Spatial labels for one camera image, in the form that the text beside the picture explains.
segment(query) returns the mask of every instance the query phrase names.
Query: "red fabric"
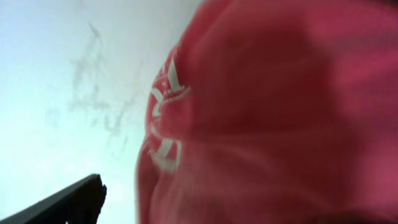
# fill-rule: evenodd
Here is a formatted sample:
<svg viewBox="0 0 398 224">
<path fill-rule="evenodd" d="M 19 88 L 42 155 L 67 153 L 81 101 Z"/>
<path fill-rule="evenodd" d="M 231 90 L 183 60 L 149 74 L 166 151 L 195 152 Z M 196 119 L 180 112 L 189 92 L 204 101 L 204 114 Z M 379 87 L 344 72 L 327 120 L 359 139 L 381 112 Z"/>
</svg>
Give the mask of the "red fabric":
<svg viewBox="0 0 398 224">
<path fill-rule="evenodd" d="M 141 224 L 398 212 L 398 10 L 206 1 L 155 79 Z"/>
</svg>

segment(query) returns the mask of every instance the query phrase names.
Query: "white embroidered logo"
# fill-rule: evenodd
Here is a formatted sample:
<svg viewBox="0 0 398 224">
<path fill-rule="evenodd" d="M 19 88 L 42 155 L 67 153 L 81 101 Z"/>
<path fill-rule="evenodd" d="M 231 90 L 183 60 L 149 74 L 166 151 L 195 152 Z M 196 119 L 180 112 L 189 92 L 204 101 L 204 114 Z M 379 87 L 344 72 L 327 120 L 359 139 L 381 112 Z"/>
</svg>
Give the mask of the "white embroidered logo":
<svg viewBox="0 0 398 224">
<path fill-rule="evenodd" d="M 152 116 L 154 118 L 161 118 L 161 113 L 159 111 L 160 106 L 169 103 L 171 101 L 176 101 L 182 99 L 189 91 L 190 88 L 188 87 L 185 89 L 184 86 L 180 85 L 180 82 L 178 80 L 177 76 L 177 70 L 175 68 L 174 60 L 171 60 L 169 70 L 167 72 L 167 79 L 169 80 L 170 83 L 170 89 L 166 90 L 164 94 L 168 93 L 178 93 L 180 92 L 181 94 L 174 96 L 172 98 L 168 98 L 165 100 L 164 94 L 157 88 L 153 88 L 151 90 L 151 94 L 155 97 L 157 103 L 152 109 Z M 151 133 L 158 139 L 161 139 L 161 144 L 158 148 L 157 151 L 154 151 L 153 149 L 149 150 L 149 155 L 152 158 L 152 161 L 154 164 L 156 164 L 161 170 L 166 171 L 166 172 L 174 172 L 177 170 L 178 166 L 180 165 L 180 160 L 181 160 L 181 152 L 182 152 L 182 143 L 179 140 L 176 139 L 169 139 L 161 136 L 158 131 L 156 130 L 155 126 L 152 125 L 151 127 Z M 177 148 L 177 155 L 175 159 L 168 159 L 167 154 L 170 152 L 171 148 L 173 145 L 176 145 Z"/>
</svg>

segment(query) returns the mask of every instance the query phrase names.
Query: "black object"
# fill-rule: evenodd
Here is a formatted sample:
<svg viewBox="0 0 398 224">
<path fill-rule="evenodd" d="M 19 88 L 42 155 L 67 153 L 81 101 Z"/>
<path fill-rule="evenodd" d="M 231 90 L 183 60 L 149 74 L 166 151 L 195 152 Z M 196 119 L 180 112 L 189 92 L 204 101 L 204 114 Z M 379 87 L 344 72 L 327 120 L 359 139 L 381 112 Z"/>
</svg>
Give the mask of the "black object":
<svg viewBox="0 0 398 224">
<path fill-rule="evenodd" d="M 105 196 L 100 175 L 91 174 L 0 224 L 95 224 Z"/>
</svg>

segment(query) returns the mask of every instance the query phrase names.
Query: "white ceiling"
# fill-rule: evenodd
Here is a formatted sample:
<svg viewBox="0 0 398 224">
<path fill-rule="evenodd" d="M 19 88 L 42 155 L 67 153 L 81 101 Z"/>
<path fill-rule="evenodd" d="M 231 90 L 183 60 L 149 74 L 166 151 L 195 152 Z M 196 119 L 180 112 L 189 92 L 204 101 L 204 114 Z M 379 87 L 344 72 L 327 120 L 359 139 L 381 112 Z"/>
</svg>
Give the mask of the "white ceiling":
<svg viewBox="0 0 398 224">
<path fill-rule="evenodd" d="M 0 219 L 100 173 L 98 223 L 134 223 L 150 85 L 198 1 L 0 1 Z"/>
</svg>

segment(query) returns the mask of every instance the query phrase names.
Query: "white wall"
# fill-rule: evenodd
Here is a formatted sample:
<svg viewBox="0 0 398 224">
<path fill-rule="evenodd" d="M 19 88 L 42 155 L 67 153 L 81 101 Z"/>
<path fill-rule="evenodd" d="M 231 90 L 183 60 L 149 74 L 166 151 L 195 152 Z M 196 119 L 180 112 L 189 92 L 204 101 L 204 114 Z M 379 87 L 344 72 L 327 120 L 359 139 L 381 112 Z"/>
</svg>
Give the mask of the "white wall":
<svg viewBox="0 0 398 224">
<path fill-rule="evenodd" d="M 90 173 L 134 223 L 150 85 L 198 0 L 0 1 L 0 219 Z"/>
</svg>

